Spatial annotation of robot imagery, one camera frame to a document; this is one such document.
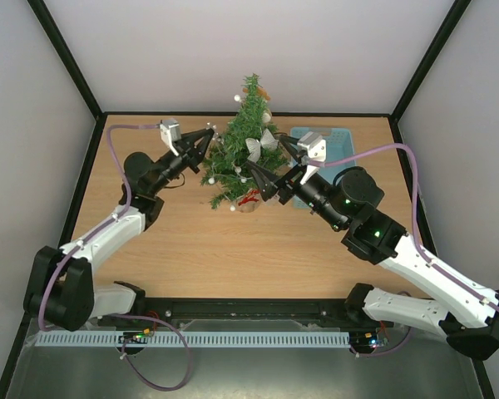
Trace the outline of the white mesh ribbon bow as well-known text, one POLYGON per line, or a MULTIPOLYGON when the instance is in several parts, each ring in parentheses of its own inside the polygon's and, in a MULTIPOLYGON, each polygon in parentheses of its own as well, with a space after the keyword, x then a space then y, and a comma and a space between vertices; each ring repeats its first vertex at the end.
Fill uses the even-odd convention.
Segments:
POLYGON ((247 160, 257 163, 261 156, 262 150, 276 150, 278 143, 279 141, 274 138, 274 135, 269 131, 269 129, 265 129, 259 139, 246 138, 245 144, 249 152, 247 160))

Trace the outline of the small green christmas tree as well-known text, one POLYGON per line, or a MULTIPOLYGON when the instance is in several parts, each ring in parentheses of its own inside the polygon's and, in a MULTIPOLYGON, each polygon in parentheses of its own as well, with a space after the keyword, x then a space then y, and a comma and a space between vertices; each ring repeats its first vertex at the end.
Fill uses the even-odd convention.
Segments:
MULTIPOLYGON (((257 85, 261 86, 259 76, 252 74, 245 78, 243 87, 254 88, 257 85)), ((279 130, 272 120, 268 124, 263 124, 260 116, 257 116, 255 121, 244 119, 241 110, 244 97, 243 91, 240 95, 234 96, 239 109, 234 118, 227 122, 224 131, 215 134, 203 161, 205 174, 201 184, 218 189, 218 193, 210 199, 212 209, 218 209, 221 204, 227 203, 231 211, 236 211, 236 200, 249 190, 258 189, 245 165, 249 155, 245 139, 259 139, 265 129, 269 129, 277 139, 279 130)), ((276 150, 262 150, 257 164, 267 170, 277 171, 287 165, 287 159, 278 144, 276 150)))

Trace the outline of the gingerbread man ornament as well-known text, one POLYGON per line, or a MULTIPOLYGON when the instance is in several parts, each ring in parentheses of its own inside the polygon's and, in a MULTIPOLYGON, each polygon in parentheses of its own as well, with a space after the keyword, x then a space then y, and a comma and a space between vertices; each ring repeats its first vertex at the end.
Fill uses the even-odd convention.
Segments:
POLYGON ((242 115, 247 121, 255 121, 257 116, 261 117, 263 124, 268 124, 272 120, 272 112, 268 106, 271 97, 267 91, 257 85, 254 88, 244 86, 242 89, 245 94, 242 100, 242 115))

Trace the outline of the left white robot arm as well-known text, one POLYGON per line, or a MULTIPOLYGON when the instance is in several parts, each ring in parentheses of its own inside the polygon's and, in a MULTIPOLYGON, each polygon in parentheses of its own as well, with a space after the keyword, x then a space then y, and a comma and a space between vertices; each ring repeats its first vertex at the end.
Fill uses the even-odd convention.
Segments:
POLYGON ((36 253, 23 307, 44 332, 51 327, 74 332, 92 318, 127 315, 142 295, 128 283, 97 287, 96 271, 157 221, 164 205, 159 192, 185 170, 197 173, 215 136, 213 125, 181 133, 174 119, 154 127, 168 151, 158 160, 134 152, 116 163, 122 178, 117 207, 77 239, 57 249, 45 246, 36 253))

